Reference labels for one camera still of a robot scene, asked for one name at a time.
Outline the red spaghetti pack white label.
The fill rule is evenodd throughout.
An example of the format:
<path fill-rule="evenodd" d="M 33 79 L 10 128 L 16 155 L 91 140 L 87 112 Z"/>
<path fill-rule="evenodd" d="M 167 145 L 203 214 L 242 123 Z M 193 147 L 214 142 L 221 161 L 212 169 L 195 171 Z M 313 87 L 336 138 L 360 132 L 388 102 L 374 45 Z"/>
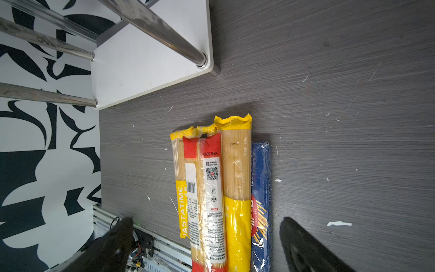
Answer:
<path fill-rule="evenodd" d="M 220 133 L 183 138 L 192 271 L 225 272 L 225 236 Z"/>

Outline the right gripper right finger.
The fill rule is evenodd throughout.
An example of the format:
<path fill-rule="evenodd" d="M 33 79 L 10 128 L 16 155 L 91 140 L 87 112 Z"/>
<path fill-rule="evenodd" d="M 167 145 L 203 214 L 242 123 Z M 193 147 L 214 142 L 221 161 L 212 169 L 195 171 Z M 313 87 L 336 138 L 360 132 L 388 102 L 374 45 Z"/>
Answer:
<path fill-rule="evenodd" d="M 290 272 L 354 271 L 290 217 L 283 219 L 279 235 Z"/>

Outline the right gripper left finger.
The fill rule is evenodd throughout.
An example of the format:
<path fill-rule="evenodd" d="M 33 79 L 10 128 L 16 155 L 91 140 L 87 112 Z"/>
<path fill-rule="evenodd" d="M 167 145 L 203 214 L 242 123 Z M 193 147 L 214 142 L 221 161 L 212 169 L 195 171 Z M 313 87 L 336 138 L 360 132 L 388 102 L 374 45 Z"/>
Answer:
<path fill-rule="evenodd" d="M 123 218 L 62 272 L 124 272 L 133 239 L 133 219 Z"/>

